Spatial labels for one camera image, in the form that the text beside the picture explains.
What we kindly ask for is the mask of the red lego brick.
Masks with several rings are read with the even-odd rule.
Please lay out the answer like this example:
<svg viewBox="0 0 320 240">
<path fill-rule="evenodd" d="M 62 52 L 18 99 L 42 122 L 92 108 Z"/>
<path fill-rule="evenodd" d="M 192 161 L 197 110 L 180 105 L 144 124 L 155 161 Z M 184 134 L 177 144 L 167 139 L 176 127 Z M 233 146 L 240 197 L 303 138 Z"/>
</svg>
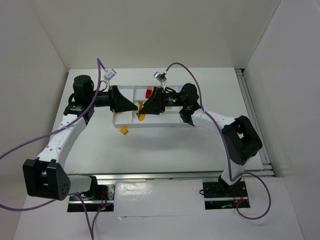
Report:
<svg viewBox="0 0 320 240">
<path fill-rule="evenodd" d="M 145 98 L 149 99 L 152 96 L 153 90 L 152 89 L 147 89 L 145 92 Z"/>
</svg>

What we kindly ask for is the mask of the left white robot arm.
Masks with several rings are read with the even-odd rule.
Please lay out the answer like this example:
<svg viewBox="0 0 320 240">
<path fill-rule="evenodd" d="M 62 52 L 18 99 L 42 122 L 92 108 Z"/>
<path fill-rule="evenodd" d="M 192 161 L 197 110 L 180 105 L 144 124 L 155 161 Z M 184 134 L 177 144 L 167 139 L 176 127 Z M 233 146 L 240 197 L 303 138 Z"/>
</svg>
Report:
<svg viewBox="0 0 320 240">
<path fill-rule="evenodd" d="M 22 166 L 29 196 L 60 201 L 75 193 L 83 193 L 89 198 L 95 196 L 98 187 L 95 176 L 68 176 L 64 168 L 74 143 L 87 127 L 96 107 L 109 107 L 114 113 L 138 110 L 120 93 L 118 86 L 101 92 L 94 90 L 90 76 L 75 77 L 73 94 L 63 112 L 58 132 L 35 159 L 27 159 Z"/>
</svg>

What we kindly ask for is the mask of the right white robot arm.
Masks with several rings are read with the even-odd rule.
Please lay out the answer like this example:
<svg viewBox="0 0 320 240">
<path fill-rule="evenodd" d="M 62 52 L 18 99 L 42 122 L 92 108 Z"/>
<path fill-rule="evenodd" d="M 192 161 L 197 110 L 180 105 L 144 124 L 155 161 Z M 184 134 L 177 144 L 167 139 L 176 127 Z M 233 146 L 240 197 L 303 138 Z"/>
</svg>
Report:
<svg viewBox="0 0 320 240">
<path fill-rule="evenodd" d="M 220 187 L 229 191 L 240 181 L 246 164 L 263 144 L 248 117 L 227 117 L 205 110 L 198 102 L 198 90 L 192 83 L 179 92 L 154 87 L 149 99 L 138 111 L 142 115 L 160 115 L 168 107 L 180 107 L 179 115 L 185 124 L 218 133 L 226 151 L 227 167 L 218 178 Z"/>
</svg>

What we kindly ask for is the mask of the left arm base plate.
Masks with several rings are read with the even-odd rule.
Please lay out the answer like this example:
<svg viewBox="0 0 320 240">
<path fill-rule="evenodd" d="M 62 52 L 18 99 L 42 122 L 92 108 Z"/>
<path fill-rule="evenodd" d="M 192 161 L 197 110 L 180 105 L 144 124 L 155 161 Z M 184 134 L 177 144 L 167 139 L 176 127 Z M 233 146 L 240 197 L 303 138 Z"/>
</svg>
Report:
<svg viewBox="0 0 320 240">
<path fill-rule="evenodd" d="M 80 198 L 77 196 L 70 196 L 67 206 L 68 213 L 83 213 L 85 210 L 83 204 L 88 213 L 96 213 L 98 210 L 101 212 L 113 212 L 114 211 L 114 199 L 115 199 L 115 183 L 99 184 L 93 194 L 80 193 Z"/>
</svg>

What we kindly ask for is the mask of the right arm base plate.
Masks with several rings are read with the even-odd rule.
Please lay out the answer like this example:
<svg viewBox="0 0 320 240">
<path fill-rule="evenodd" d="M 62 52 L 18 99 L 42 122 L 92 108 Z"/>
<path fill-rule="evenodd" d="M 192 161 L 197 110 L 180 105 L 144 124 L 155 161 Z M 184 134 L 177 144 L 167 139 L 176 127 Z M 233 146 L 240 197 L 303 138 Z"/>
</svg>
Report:
<svg viewBox="0 0 320 240">
<path fill-rule="evenodd" d="M 247 186 L 241 181 L 235 188 L 223 193 L 218 182 L 203 182 L 199 194 L 204 197 L 206 210 L 226 210 L 238 208 L 250 208 Z"/>
</svg>

